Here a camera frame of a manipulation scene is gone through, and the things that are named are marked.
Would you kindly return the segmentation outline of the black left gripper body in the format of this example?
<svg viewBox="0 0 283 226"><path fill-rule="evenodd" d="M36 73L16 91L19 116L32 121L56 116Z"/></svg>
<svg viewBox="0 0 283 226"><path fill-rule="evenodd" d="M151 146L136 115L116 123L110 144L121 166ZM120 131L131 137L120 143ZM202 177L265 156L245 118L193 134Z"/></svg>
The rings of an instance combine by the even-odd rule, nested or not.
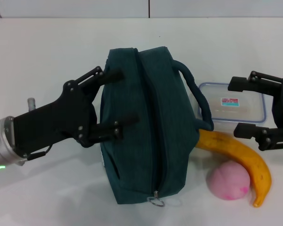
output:
<svg viewBox="0 0 283 226"><path fill-rule="evenodd" d="M92 146L89 128L97 122L96 95L96 86L69 81L56 101L15 117L15 152L23 157L68 138Z"/></svg>

